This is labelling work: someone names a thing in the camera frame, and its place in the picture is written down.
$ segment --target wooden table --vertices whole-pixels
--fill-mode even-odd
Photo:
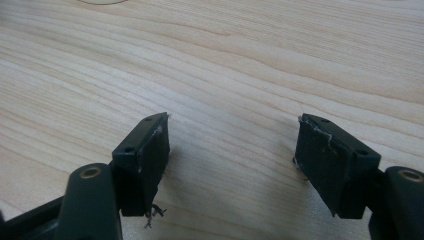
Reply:
[[[125,239],[369,239],[293,166],[303,112],[424,170],[424,2],[0,2],[0,209],[6,219],[108,163],[171,114],[155,202]]]

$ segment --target black clamp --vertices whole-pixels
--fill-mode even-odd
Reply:
[[[380,154],[317,116],[299,117],[293,162],[311,181],[333,216],[360,219],[373,212],[373,240],[424,239],[424,174],[406,167],[378,169]]]
[[[143,119],[112,152],[109,165],[75,170],[63,197],[10,221],[0,219],[0,239],[122,239],[120,217],[153,215],[169,155],[168,114]]]

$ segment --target black plastic piece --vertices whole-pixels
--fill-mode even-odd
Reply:
[[[168,114],[143,119],[112,152],[111,168],[124,216],[151,217],[169,155]]]
[[[373,213],[368,224],[372,240],[399,240],[395,224],[389,212]]]
[[[424,174],[406,167],[386,169],[384,197],[400,239],[424,239]]]
[[[362,218],[381,156],[327,119],[303,114],[299,123],[293,161],[333,215]]]
[[[17,216],[0,225],[0,239],[52,239],[62,197]]]
[[[108,165],[90,164],[71,174],[54,239],[122,239]]]

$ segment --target round hole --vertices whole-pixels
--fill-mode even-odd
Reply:
[[[357,152],[361,155],[364,155],[364,156],[368,155],[368,152],[365,151],[365,150],[358,150]]]
[[[87,179],[87,178],[93,178],[97,175],[99,175],[102,172],[102,170],[98,167],[91,167],[91,168],[87,168],[85,170],[83,170],[80,173],[80,177],[83,179]]]
[[[416,172],[410,171],[410,170],[399,170],[399,174],[408,179],[409,181],[413,181],[413,182],[424,182],[424,177]]]
[[[125,148],[124,150],[126,153],[130,153],[132,151],[134,151],[134,148]]]

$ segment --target mounting hole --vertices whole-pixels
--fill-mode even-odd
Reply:
[[[91,167],[91,168],[87,168],[87,169],[84,169],[83,171],[81,171],[80,177],[82,179],[93,178],[93,177],[99,175],[101,172],[102,172],[102,170],[100,168]]]
[[[134,151],[134,148],[125,148],[124,150],[126,153],[130,153],[132,151]]]
[[[402,177],[413,182],[424,182],[424,177],[421,174],[413,172],[411,170],[402,169],[398,172]]]
[[[365,151],[365,150],[358,150],[358,151],[356,151],[357,153],[359,153],[359,154],[361,154],[361,155],[363,155],[363,156],[366,156],[366,155],[368,155],[368,152],[367,151]]]

